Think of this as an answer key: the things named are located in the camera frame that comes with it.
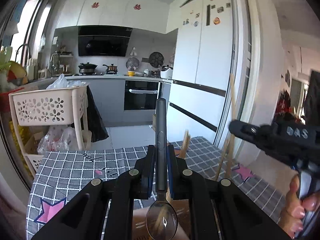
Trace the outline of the right human hand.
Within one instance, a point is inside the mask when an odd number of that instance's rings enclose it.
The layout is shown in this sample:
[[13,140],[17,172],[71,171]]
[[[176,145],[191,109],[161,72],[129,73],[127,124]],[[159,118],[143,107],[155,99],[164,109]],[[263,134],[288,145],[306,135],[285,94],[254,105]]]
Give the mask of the right human hand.
[[280,213],[278,225],[294,239],[295,234],[303,230],[302,219],[306,211],[316,211],[319,208],[319,192],[316,192],[300,200],[297,197],[300,181],[298,175],[294,176],[290,183],[290,189],[285,197],[285,206]]

